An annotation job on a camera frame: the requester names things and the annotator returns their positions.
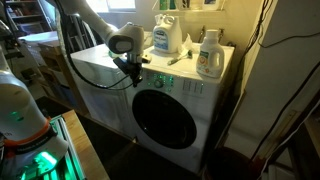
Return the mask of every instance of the laundry detergent bottle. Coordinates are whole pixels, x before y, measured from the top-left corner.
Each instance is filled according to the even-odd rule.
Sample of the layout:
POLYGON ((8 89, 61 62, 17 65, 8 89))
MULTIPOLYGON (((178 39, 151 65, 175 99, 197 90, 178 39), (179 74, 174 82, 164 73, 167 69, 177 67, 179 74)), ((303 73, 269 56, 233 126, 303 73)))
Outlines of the laundry detergent bottle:
POLYGON ((179 17, 159 14, 156 22, 153 29, 154 49, 164 53, 178 52, 182 45, 179 17))
POLYGON ((213 78, 221 76, 224 67, 224 51, 218 40, 218 30, 206 31, 196 65, 199 74, 213 78))

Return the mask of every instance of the dark floor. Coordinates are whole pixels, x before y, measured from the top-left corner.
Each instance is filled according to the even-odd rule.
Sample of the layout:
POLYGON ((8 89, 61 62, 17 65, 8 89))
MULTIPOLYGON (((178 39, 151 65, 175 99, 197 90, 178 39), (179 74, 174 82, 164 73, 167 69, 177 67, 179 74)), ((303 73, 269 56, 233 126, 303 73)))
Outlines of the dark floor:
MULTIPOLYGON (((70 109, 46 97, 36 100, 51 117, 70 109)), ((78 117, 111 180, 200 180, 157 154, 78 114, 78 117)))

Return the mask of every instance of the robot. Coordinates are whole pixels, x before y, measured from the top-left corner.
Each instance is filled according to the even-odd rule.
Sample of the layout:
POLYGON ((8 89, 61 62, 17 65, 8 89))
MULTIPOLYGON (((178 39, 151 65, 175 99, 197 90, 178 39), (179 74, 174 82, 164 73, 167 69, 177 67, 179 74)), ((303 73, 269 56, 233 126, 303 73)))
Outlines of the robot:
MULTIPOLYGON (((133 86, 142 80, 143 28, 132 23, 118 31, 102 20, 86 0, 47 0, 64 11, 78 14, 116 54, 127 54, 127 59, 116 58, 115 64, 130 75, 133 86)), ((5 137, 5 159, 1 164, 1 178, 23 179, 35 170, 39 175, 55 168, 68 150, 68 143, 59 138, 47 118, 38 109, 27 87, 11 72, 0 47, 0 132, 5 137)))

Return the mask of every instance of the washer door glass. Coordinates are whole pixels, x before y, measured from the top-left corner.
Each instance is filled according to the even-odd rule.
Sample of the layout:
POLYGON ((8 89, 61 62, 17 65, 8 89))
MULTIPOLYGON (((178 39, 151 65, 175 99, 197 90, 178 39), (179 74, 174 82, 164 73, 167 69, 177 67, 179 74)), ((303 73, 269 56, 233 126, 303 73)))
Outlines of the washer door glass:
POLYGON ((141 129, 163 146, 183 149, 196 139, 196 125, 191 115, 167 94, 140 91, 134 97, 132 111, 141 129))

